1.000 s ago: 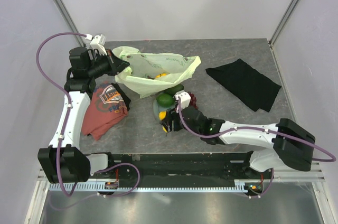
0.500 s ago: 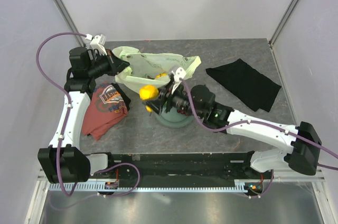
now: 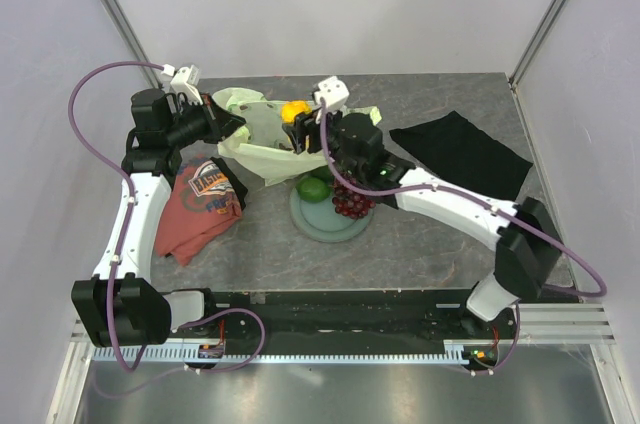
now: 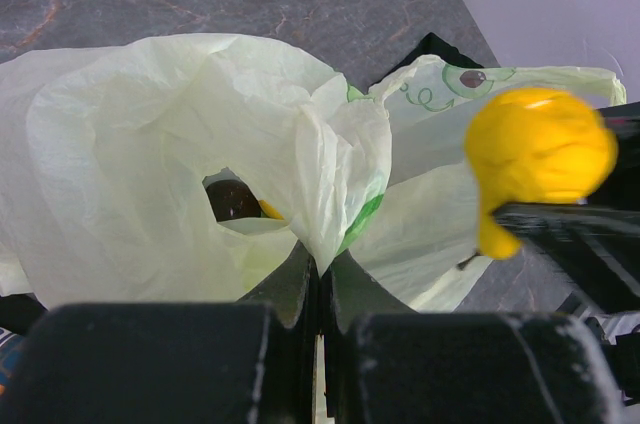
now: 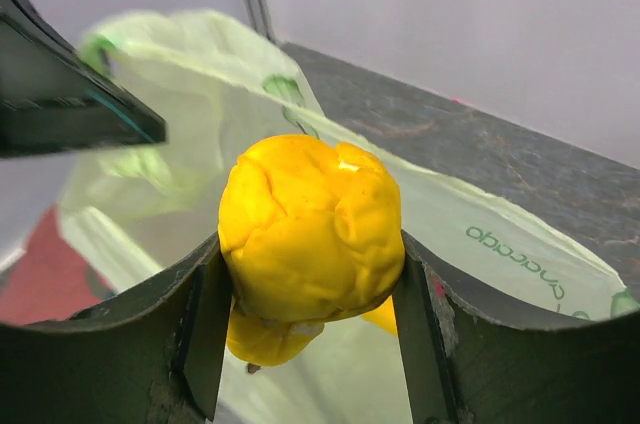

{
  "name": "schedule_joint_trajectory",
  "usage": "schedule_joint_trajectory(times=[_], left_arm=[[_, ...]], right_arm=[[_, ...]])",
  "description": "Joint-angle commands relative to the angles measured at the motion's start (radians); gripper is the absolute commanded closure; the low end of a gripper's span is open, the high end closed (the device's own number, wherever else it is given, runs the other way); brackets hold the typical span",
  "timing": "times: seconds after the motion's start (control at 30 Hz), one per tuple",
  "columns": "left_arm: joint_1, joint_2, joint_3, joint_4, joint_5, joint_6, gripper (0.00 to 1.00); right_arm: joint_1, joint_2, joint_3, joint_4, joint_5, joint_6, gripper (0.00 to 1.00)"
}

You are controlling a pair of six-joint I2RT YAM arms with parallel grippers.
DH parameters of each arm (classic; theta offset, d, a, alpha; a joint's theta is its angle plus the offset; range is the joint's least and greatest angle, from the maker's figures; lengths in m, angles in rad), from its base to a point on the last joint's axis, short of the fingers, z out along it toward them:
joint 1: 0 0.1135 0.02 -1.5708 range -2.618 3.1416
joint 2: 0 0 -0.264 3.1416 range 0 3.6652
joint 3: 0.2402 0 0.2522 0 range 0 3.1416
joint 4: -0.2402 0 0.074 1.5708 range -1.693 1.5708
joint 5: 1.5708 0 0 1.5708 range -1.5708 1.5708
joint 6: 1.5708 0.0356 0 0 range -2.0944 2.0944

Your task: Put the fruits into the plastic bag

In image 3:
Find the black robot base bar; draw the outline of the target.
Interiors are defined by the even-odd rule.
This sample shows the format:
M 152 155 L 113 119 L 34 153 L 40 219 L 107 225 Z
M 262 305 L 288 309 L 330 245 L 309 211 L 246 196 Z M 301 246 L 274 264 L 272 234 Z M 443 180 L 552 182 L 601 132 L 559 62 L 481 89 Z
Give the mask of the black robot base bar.
M 203 288 L 203 315 L 226 308 L 257 314 L 267 337 L 322 331 L 373 332 L 442 342 L 455 339 L 506 340 L 515 335 L 515 313 L 506 309 L 484 322 L 464 309 L 468 289 L 378 289 L 214 292 Z

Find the yellow pear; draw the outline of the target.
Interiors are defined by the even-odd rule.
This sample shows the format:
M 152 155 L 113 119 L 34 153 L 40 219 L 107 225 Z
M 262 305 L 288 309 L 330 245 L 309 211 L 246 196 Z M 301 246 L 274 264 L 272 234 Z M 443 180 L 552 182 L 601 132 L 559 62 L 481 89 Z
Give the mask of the yellow pear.
M 292 125 L 299 114 L 307 115 L 311 112 L 312 108 L 307 101 L 287 101 L 281 108 L 281 121 L 285 125 Z

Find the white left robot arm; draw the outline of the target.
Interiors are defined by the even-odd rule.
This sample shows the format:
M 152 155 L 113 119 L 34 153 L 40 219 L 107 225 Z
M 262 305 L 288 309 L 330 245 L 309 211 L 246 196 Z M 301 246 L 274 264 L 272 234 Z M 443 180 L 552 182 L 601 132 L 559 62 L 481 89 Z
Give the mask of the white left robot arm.
M 197 141 L 217 144 L 246 121 L 220 107 L 210 95 L 200 105 L 184 103 L 173 112 L 167 93 L 146 89 L 131 98 L 134 127 L 129 132 L 122 194 L 114 228 L 88 280 L 75 281 L 71 300 L 91 342 L 101 348 L 159 345 L 182 325 L 198 337 L 219 326 L 205 289 L 170 293 L 150 283 L 157 229 L 182 162 L 182 149 Z

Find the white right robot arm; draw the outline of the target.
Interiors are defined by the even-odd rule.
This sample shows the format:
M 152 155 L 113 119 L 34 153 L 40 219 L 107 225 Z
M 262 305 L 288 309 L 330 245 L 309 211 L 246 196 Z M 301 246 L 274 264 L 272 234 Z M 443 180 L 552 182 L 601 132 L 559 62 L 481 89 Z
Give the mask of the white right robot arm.
M 527 197 L 516 203 L 448 183 L 387 151 L 382 132 L 361 113 L 314 111 L 283 120 L 297 154 L 326 150 L 334 177 L 338 213 L 362 218 L 375 204 L 421 214 L 455 228 L 494 251 L 494 269 L 474 285 L 458 325 L 467 336 L 483 336 L 506 307 L 535 301 L 560 258 L 560 237 L 546 206 Z

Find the light green plastic bag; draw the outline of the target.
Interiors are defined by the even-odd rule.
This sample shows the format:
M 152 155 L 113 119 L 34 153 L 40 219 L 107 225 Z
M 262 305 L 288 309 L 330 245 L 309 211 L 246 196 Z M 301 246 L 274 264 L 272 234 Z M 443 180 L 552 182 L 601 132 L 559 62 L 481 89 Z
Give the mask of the light green plastic bag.
M 326 165 L 320 151 L 295 153 L 282 128 L 287 111 L 313 110 L 313 100 L 272 101 L 258 91 L 238 87 L 215 92 L 213 100 L 245 120 L 244 126 L 217 145 L 219 155 L 234 159 L 264 179 L 267 186 Z

